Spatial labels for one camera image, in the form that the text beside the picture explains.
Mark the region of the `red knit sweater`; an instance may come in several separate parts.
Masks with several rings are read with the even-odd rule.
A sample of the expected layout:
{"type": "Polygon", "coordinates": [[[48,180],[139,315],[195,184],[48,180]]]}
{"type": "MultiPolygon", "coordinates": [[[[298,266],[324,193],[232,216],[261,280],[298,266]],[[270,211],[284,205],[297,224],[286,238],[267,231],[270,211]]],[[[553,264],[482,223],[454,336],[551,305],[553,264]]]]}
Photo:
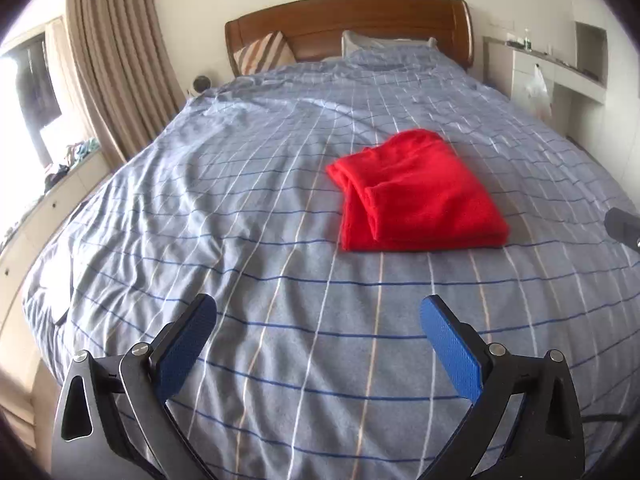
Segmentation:
{"type": "Polygon", "coordinates": [[[326,167],[343,193],[346,252],[501,247],[510,228],[486,188],[433,131],[414,129],[326,167]]]}

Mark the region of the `clothes pile on sill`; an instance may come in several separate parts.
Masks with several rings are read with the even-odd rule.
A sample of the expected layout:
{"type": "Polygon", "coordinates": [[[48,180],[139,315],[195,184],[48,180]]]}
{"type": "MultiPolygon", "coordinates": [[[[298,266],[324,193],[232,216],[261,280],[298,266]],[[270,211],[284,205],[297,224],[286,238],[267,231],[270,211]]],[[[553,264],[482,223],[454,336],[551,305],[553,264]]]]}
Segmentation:
{"type": "Polygon", "coordinates": [[[60,162],[54,162],[47,166],[44,176],[44,194],[49,193],[55,185],[64,179],[70,170],[79,165],[85,158],[100,148],[99,141],[95,138],[78,142],[66,148],[60,162]]]}

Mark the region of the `white plastic bag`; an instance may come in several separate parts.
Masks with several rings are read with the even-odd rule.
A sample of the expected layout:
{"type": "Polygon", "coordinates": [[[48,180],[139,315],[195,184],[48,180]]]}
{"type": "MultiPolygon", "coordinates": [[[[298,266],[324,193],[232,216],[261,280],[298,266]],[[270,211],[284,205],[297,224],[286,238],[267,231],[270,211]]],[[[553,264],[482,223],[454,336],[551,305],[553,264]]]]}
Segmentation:
{"type": "Polygon", "coordinates": [[[534,64],[532,78],[525,86],[526,107],[529,114],[542,122],[551,122],[552,101],[549,90],[544,80],[544,74],[538,63],[534,64]]]}

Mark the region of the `white desk unit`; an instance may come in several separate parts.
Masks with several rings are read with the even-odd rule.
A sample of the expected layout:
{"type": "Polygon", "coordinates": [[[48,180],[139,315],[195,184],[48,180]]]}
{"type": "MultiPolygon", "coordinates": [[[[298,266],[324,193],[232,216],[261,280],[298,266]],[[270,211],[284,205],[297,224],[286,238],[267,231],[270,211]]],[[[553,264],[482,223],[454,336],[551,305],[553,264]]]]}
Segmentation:
{"type": "Polygon", "coordinates": [[[556,58],[550,48],[540,52],[508,40],[483,38],[485,84],[529,114],[525,86],[538,63],[552,101],[552,119],[546,124],[563,136],[578,117],[578,104],[602,106],[608,94],[608,34],[582,22],[575,24],[575,32],[575,64],[556,58]]]}

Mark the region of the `blue plaid duvet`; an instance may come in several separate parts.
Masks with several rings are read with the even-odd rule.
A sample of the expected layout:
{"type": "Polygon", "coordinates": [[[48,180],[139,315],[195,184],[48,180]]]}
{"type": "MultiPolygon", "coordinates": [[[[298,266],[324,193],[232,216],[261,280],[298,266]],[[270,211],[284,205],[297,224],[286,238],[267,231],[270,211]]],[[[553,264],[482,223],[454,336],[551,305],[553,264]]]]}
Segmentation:
{"type": "Polygon", "coordinates": [[[64,382],[74,355],[149,341],[198,294],[218,322],[170,402],[221,479],[413,479],[468,409],[419,307],[441,296],[514,353],[561,350],[586,414],[639,400],[631,210],[575,145],[430,48],[241,77],[186,104],[41,253],[24,312],[64,382]],[[338,158],[424,128],[482,182],[499,249],[343,252],[338,158]]]}

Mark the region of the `white pillow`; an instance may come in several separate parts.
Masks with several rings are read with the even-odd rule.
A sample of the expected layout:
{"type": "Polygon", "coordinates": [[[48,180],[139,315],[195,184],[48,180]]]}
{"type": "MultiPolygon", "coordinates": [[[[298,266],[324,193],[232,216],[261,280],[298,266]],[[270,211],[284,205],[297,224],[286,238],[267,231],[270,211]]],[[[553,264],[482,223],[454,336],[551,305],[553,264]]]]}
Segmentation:
{"type": "Polygon", "coordinates": [[[358,34],[353,30],[344,30],[341,36],[341,48],[344,58],[349,61],[360,61],[368,52],[380,53],[396,48],[427,48],[438,51],[438,41],[435,37],[428,39],[409,38],[378,38],[358,34]]]}

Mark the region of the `beige curtain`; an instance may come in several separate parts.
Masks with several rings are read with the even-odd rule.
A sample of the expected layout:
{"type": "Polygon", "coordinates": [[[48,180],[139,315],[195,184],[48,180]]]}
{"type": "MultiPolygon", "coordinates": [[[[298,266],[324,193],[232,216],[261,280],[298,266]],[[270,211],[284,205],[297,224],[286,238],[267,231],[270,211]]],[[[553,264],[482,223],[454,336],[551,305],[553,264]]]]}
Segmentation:
{"type": "Polygon", "coordinates": [[[162,133],[183,108],[154,0],[66,0],[80,88],[114,168],[162,133]]]}

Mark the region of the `small black round clock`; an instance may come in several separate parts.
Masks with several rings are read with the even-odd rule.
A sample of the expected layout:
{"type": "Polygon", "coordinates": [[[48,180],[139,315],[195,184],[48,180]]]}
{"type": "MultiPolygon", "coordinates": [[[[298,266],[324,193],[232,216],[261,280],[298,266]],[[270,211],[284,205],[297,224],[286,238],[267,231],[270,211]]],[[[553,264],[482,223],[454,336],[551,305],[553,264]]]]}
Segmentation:
{"type": "Polygon", "coordinates": [[[196,93],[203,93],[212,88],[212,81],[209,79],[209,76],[198,75],[194,78],[192,87],[196,93]]]}

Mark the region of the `wooden headboard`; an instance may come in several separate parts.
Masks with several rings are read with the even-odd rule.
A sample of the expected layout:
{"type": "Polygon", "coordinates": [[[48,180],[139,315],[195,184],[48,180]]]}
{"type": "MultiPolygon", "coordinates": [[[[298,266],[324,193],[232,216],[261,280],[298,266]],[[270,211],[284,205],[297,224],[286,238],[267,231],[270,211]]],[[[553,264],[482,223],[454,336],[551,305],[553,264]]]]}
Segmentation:
{"type": "Polygon", "coordinates": [[[340,54],[345,30],[384,39],[435,38],[438,50],[465,70],[474,62],[473,24],[464,0],[298,0],[245,14],[224,25],[235,77],[240,70],[234,52],[278,30],[299,62],[340,54]]]}

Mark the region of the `striped cushion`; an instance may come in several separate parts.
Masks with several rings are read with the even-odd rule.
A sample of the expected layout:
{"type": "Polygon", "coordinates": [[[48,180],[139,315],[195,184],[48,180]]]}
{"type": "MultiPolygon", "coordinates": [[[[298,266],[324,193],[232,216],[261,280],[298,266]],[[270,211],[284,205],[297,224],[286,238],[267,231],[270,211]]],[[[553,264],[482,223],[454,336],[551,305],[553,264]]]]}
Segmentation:
{"type": "Polygon", "coordinates": [[[288,40],[280,30],[242,47],[233,58],[241,76],[261,74],[297,62],[288,40]]]}

